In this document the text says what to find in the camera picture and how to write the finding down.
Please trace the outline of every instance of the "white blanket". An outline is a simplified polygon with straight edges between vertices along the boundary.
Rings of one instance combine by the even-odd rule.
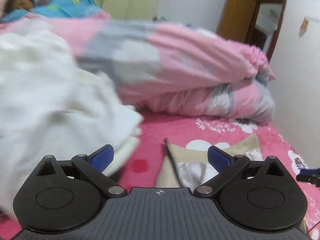
[[[44,155],[69,160],[111,144],[122,157],[110,174],[137,146],[142,121],[108,76],[78,69],[66,42],[33,24],[0,35],[0,209],[12,216],[13,198]]]

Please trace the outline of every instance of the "pink blanket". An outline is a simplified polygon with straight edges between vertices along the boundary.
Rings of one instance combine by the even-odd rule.
[[[43,19],[64,38],[79,67],[104,71],[124,104],[186,116],[216,115],[270,121],[273,79],[258,48],[226,41],[173,23],[89,19],[46,19],[28,15],[1,32],[21,32]]]

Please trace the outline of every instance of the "door frame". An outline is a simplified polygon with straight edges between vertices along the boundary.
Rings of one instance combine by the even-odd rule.
[[[260,11],[260,6],[261,4],[264,3],[277,3],[277,4],[282,4],[282,9],[281,9],[281,14],[280,14],[280,18],[279,18],[279,23],[278,23],[278,28],[274,31],[273,36],[272,36],[272,40],[270,43],[270,47],[268,49],[267,52],[267,58],[270,61],[273,55],[273,52],[275,51],[276,48],[276,44],[279,38],[279,34],[281,31],[281,27],[282,27],[282,23],[283,23],[283,18],[284,18],[284,12],[285,12],[285,8],[287,5],[287,0],[256,0],[256,7],[254,9],[254,13],[250,22],[250,27],[248,30],[248,34],[247,37],[245,39],[245,43],[249,44],[252,38],[252,34],[258,19],[258,15],[259,15],[259,11]]]

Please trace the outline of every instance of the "crosshair mark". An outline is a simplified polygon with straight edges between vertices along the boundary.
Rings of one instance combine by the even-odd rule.
[[[162,195],[164,194],[165,192],[162,190],[162,189],[158,189],[157,191],[155,191],[158,195]]]

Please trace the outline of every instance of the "metal pivot screw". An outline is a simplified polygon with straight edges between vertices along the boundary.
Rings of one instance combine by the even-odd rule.
[[[197,188],[197,191],[201,194],[209,194],[213,191],[213,189],[209,186],[200,186]]]
[[[109,188],[109,193],[111,193],[112,195],[120,195],[124,192],[124,188],[120,187],[120,186],[114,186]]]

